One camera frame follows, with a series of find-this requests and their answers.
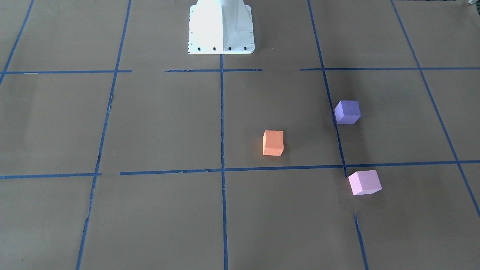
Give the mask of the purple foam cube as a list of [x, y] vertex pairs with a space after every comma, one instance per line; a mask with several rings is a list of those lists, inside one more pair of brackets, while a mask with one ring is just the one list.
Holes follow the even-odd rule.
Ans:
[[334, 108], [337, 124], [355, 124], [361, 118], [359, 102], [357, 100], [341, 100]]

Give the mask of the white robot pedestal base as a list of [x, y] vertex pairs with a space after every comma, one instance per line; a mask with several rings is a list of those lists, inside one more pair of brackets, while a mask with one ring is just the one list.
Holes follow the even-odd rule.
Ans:
[[198, 0], [189, 10], [187, 53], [252, 54], [252, 9], [243, 0]]

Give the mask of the orange foam cube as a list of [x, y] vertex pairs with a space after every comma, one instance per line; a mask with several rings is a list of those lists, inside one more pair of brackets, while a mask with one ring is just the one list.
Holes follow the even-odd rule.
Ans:
[[262, 137], [262, 154], [264, 156], [281, 156], [284, 151], [284, 132], [282, 130], [265, 130]]

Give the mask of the pink foam cube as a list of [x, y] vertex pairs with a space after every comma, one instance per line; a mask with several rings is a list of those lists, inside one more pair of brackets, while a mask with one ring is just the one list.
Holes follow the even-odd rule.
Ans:
[[373, 194], [382, 190], [382, 185], [376, 170], [356, 171], [348, 176], [353, 195]]

